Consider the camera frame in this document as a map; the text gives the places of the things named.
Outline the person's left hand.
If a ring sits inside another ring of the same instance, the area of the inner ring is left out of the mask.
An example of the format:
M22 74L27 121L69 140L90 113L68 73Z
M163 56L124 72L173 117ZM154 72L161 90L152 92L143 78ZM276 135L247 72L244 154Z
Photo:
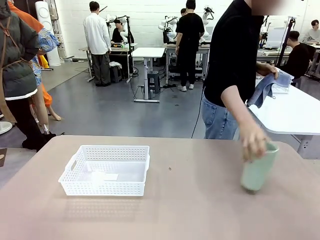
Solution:
M276 67L268 64L261 63L259 61L256 62L256 72L261 76L267 76L269 74L273 74L274 79L276 80L279 76L278 70Z

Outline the person's right hand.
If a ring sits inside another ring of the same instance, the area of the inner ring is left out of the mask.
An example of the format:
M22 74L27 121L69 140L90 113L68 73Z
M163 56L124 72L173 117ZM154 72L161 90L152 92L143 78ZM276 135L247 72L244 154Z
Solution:
M262 158L267 151L269 138L255 123L243 123L239 126L243 158L246 162Z

